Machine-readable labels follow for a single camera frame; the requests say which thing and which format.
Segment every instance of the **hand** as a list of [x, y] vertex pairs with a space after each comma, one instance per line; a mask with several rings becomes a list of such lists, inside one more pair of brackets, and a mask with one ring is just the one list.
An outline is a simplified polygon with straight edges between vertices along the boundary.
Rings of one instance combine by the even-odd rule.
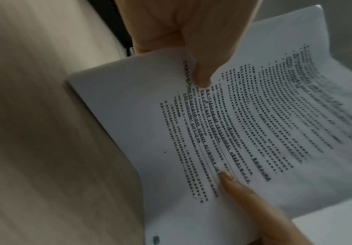
[[260, 2], [116, 0], [135, 52], [186, 46], [197, 61], [193, 78], [202, 88], [231, 58]]
[[262, 238], [252, 245], [311, 245], [311, 242], [281, 212], [238, 182], [229, 172], [219, 174], [224, 189], [257, 225]]

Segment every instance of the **paper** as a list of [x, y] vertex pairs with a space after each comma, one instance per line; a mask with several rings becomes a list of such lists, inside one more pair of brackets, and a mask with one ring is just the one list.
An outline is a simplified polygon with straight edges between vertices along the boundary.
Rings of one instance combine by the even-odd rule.
[[352, 197], [352, 72], [313, 6], [254, 23], [209, 89], [182, 48], [68, 80], [137, 169], [146, 244], [247, 244], [228, 170], [291, 217]]

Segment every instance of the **wooden table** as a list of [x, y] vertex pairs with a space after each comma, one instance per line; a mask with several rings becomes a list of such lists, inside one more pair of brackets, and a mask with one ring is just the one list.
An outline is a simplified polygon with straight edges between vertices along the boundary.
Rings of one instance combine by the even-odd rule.
[[0, 0], [0, 245], [143, 243], [138, 174], [64, 82], [123, 56], [86, 0]]

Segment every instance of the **dark object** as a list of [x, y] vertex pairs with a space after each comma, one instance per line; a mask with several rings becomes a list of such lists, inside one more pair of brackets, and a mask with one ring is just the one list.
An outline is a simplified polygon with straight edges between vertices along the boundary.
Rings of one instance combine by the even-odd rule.
[[159, 236], [154, 236], [153, 237], [153, 244], [154, 245], [160, 244], [160, 237]]
[[115, 34], [119, 42], [126, 49], [127, 56], [134, 55], [133, 42], [124, 26], [122, 17], [114, 0], [88, 0], [106, 25]]

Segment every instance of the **gray surface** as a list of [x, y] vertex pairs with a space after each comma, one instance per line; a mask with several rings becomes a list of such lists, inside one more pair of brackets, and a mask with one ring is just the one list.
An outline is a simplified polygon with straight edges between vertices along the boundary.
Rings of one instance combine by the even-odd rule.
[[264, 0], [255, 21], [315, 4], [325, 12], [332, 56], [352, 70], [352, 0]]

